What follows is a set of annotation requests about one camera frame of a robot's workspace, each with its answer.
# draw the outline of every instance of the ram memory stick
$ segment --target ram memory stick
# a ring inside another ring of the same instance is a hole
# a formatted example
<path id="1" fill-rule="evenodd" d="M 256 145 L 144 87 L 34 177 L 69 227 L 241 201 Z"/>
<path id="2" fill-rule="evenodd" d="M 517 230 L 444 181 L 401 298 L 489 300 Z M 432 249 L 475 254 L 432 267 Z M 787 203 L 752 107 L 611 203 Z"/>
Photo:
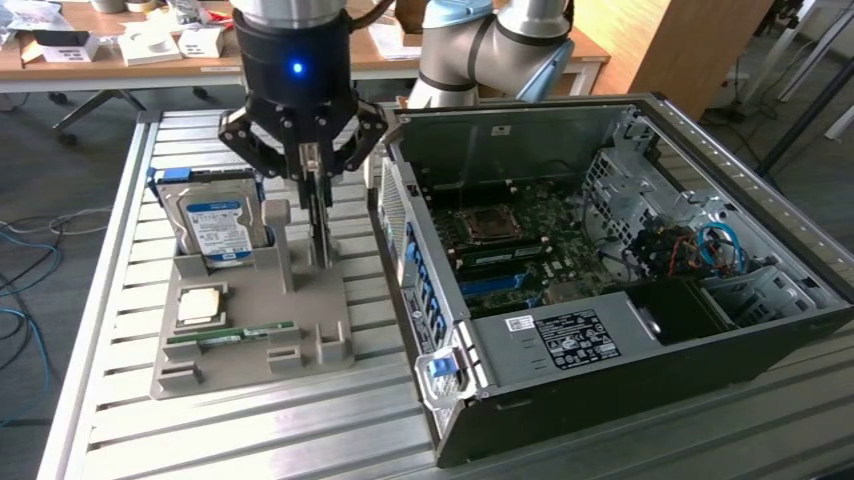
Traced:
<path id="1" fill-rule="evenodd" d="M 168 345 L 174 345 L 185 342 L 198 342 L 198 346 L 201 347 L 230 345 L 233 343 L 266 338 L 272 331 L 292 327 L 293 322 L 278 322 L 246 328 L 221 328 L 218 330 L 210 330 L 209 332 L 176 335 L 174 337 L 168 338 L 165 343 Z"/>

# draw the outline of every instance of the white object on desk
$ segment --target white object on desk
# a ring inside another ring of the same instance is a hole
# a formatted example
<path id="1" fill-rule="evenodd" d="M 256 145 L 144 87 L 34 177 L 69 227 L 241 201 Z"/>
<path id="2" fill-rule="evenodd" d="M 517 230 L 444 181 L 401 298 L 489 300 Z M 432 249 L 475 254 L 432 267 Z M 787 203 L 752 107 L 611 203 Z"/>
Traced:
<path id="1" fill-rule="evenodd" d="M 124 34 L 118 37 L 118 47 L 126 66 L 181 59 L 181 52 L 177 50 L 172 35 L 166 33 Z"/>
<path id="2" fill-rule="evenodd" d="M 421 56 L 421 47 L 404 47 L 400 28 L 375 23 L 368 27 L 376 51 L 385 60 L 411 60 Z"/>
<path id="3" fill-rule="evenodd" d="M 224 44 L 221 28 L 184 30 L 177 39 L 177 49 L 190 58 L 218 58 Z"/>
<path id="4" fill-rule="evenodd" d="M 100 42 L 89 32 L 38 31 L 34 36 L 45 62 L 92 62 L 94 60 Z"/>

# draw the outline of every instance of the green circuit board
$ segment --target green circuit board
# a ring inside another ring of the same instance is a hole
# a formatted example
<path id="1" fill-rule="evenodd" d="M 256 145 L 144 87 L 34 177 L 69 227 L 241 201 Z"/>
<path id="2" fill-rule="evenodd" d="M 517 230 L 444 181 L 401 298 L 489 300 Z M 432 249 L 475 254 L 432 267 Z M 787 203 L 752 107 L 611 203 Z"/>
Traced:
<path id="1" fill-rule="evenodd" d="M 479 201 L 451 205 L 455 195 Z M 512 288 L 463 290 L 473 318 L 587 298 L 625 280 L 625 273 L 615 278 L 601 265 L 595 242 L 580 230 L 576 190 L 551 180 L 516 182 L 484 194 L 447 192 L 432 214 L 460 285 L 524 275 Z"/>

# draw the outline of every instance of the slotted metal surface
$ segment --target slotted metal surface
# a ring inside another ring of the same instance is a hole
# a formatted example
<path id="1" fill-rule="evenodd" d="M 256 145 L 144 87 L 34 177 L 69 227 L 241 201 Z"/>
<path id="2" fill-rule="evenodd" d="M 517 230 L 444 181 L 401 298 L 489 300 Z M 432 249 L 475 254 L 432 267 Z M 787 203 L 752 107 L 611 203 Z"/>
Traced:
<path id="1" fill-rule="evenodd" d="M 216 116 L 165 113 L 140 124 L 40 478 L 776 479 L 804 478 L 854 456 L 854 328 L 846 327 L 748 384 L 437 470 L 360 173 L 344 175 L 332 209 L 355 367 L 149 400 L 173 239 L 142 186 L 144 167 L 237 163 L 224 149 L 201 154 L 176 147 L 184 139 L 213 145 Z M 292 198 L 280 180 L 266 190 Z M 297 237 L 306 227 L 298 210 L 292 213 L 288 234 Z"/>

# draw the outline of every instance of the wooden panel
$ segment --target wooden panel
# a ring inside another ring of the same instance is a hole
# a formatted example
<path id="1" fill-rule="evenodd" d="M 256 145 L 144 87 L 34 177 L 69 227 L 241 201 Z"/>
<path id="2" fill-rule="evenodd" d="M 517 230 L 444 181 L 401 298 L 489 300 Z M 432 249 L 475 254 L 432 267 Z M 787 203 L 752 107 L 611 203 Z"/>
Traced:
<path id="1" fill-rule="evenodd" d="M 699 118 L 771 2 L 671 0 L 628 91 L 661 92 Z"/>
<path id="2" fill-rule="evenodd" d="M 609 53 L 592 93 L 625 93 L 669 0 L 575 0 L 575 25 Z"/>

